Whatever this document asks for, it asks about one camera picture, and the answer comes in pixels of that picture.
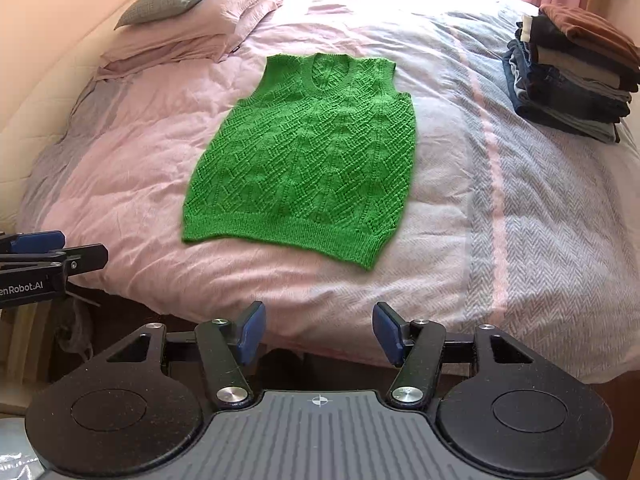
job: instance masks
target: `bedsheet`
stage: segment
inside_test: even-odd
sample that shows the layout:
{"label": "bedsheet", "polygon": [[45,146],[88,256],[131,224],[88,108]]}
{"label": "bedsheet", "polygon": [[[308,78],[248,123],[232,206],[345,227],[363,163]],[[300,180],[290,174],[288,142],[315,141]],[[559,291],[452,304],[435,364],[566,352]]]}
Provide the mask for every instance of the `bedsheet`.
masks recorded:
{"label": "bedsheet", "polygon": [[[500,55],[516,0],[283,0],[220,63],[184,60],[94,81],[40,157],[18,225],[103,243],[78,285],[162,314],[233,319],[268,308],[265,342],[383,364],[370,324],[386,301],[454,332],[500,326],[573,375],[640,368],[640,156],[516,116]],[[194,166],[266,56],[382,56],[417,119],[401,225],[371,271],[298,248],[180,240]]]}

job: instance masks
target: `plastic bag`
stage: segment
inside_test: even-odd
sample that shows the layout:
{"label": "plastic bag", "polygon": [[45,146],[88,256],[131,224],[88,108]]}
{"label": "plastic bag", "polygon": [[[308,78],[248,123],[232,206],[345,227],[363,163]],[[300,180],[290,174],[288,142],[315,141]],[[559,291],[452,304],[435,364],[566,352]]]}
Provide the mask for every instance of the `plastic bag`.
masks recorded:
{"label": "plastic bag", "polygon": [[0,480],[33,480],[43,473],[23,418],[0,418]]}

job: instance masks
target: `green knitted vest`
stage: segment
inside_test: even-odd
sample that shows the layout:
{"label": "green knitted vest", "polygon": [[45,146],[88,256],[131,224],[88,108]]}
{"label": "green knitted vest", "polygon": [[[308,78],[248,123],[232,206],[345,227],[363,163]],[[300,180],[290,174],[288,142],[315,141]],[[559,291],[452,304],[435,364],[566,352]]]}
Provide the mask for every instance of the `green knitted vest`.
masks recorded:
{"label": "green knitted vest", "polygon": [[395,66],[269,57],[193,172],[182,239],[250,238],[370,269],[398,227],[414,162],[414,108],[393,86]]}

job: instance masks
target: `brown folded shirt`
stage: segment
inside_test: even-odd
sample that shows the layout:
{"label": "brown folded shirt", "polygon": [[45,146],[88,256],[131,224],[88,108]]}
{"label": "brown folded shirt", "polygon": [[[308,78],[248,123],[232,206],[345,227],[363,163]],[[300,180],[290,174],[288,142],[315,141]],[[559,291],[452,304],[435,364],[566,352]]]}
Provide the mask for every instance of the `brown folded shirt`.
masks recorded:
{"label": "brown folded shirt", "polygon": [[543,5],[540,11],[559,28],[572,43],[615,59],[636,72],[640,58],[633,40],[607,20],[578,7]]}

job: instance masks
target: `stack of folded clothes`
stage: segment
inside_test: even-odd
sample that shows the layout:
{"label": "stack of folded clothes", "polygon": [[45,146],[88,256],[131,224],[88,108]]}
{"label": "stack of folded clothes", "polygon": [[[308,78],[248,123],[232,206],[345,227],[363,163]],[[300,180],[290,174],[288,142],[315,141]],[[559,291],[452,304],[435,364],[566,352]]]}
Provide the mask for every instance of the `stack of folded clothes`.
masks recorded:
{"label": "stack of folded clothes", "polygon": [[502,57],[515,112],[601,142],[620,142],[616,124],[638,91],[634,42],[583,9],[543,5],[523,16]]}

